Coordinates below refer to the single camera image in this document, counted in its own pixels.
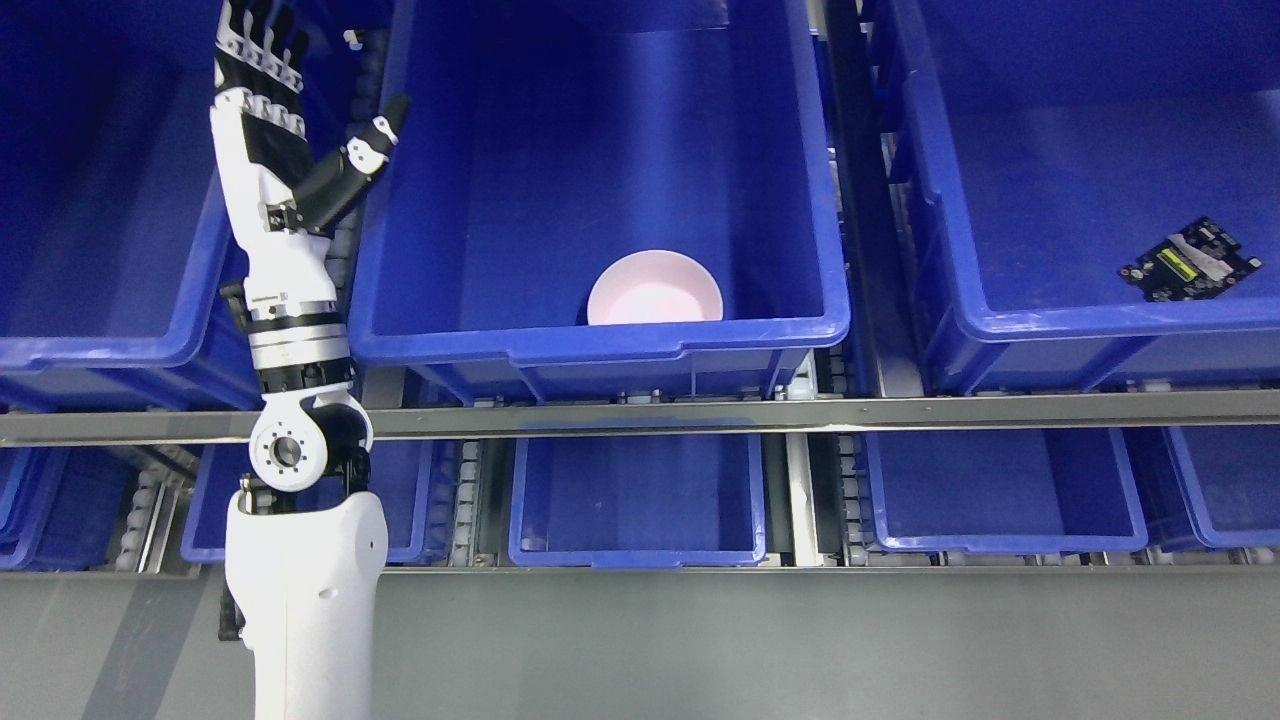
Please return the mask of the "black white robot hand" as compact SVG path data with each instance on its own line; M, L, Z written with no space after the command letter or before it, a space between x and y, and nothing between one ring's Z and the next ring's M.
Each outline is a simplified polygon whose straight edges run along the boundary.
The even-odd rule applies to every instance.
M329 236L379 182L412 101L397 95L323 159L302 104L310 49L279 1L224 1L215 35L210 126L227 213L238 240Z

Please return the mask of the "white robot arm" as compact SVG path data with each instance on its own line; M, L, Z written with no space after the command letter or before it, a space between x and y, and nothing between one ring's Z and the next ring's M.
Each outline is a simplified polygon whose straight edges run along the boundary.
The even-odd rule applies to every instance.
M250 269L227 301L262 388L252 470L227 509L227 588L253 656L257 719L370 719L372 624L388 529L369 489L372 424L328 241L302 231L236 232Z

